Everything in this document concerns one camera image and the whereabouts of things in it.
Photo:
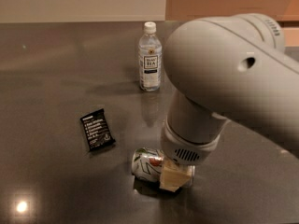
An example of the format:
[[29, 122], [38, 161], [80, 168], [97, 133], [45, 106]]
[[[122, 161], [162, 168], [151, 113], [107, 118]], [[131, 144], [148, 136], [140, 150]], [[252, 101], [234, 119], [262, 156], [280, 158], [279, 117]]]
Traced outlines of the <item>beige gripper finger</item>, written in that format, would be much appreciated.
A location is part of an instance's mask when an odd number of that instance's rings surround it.
[[160, 175], [160, 188], [176, 192], [192, 184], [192, 167], [176, 164], [168, 158], [164, 159]]

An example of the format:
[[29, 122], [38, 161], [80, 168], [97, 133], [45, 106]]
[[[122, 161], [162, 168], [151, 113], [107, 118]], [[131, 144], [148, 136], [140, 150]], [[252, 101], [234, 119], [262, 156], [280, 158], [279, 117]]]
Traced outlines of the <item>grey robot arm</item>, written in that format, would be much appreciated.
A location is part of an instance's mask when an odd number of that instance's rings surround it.
[[168, 37], [164, 69], [176, 91], [162, 129], [161, 189], [187, 184], [229, 121], [298, 153], [299, 63], [284, 50], [282, 29], [264, 14], [188, 21]]

